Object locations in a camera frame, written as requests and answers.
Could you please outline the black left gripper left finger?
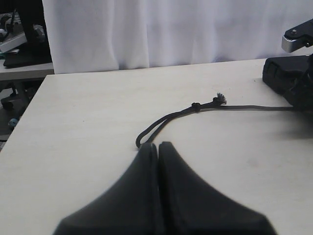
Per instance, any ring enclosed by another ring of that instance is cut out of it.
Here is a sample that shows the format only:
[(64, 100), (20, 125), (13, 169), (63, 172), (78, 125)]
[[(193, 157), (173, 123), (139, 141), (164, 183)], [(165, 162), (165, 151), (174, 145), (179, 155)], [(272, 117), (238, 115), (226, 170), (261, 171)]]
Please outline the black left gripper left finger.
[(112, 187), (60, 221), (56, 235), (161, 235), (157, 148), (143, 144)]

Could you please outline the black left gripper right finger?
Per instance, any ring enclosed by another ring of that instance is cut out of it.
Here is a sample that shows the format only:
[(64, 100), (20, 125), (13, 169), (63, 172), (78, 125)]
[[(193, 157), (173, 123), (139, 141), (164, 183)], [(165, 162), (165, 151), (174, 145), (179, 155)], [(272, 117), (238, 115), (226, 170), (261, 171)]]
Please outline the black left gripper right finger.
[(171, 142), (159, 145), (159, 190), (169, 235), (274, 235), (261, 213), (217, 191), (180, 156)]

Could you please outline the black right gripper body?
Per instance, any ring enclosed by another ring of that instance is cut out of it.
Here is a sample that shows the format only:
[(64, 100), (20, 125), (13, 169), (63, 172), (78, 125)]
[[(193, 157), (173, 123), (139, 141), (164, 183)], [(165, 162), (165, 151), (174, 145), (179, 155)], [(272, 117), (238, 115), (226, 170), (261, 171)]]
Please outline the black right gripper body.
[(284, 94), (285, 100), (295, 109), (302, 111), (313, 110), (313, 55), (308, 57), (308, 68), (303, 75), (296, 79), (293, 87)]

